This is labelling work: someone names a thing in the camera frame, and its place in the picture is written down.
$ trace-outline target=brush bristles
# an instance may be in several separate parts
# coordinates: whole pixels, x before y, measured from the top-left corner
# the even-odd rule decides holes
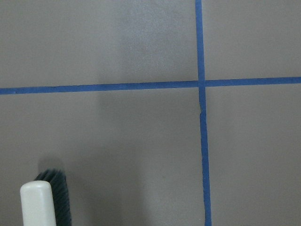
[[[65,174],[60,170],[48,169],[40,173],[35,180],[44,180],[51,185],[56,226],[71,226],[69,194]]]

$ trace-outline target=gray surface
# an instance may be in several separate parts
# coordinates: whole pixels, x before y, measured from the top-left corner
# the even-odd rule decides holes
[[[204,0],[206,78],[301,75],[301,2]]]
[[[0,86],[197,80],[193,0],[1,0]]]
[[[204,225],[198,89],[0,96],[0,225],[58,159],[74,226]]]
[[[213,226],[301,225],[301,85],[207,90]]]

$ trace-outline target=white object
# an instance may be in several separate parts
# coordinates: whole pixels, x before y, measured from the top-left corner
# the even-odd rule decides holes
[[[20,190],[24,226],[56,226],[51,185],[32,181]]]

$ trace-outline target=white handle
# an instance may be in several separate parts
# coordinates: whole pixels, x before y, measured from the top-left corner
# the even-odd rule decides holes
[[[51,185],[32,181],[21,187],[24,226],[56,226]]]

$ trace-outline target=floor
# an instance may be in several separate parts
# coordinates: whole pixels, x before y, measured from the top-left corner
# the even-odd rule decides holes
[[[74,226],[301,224],[300,10],[0,1],[0,224],[49,167]]]

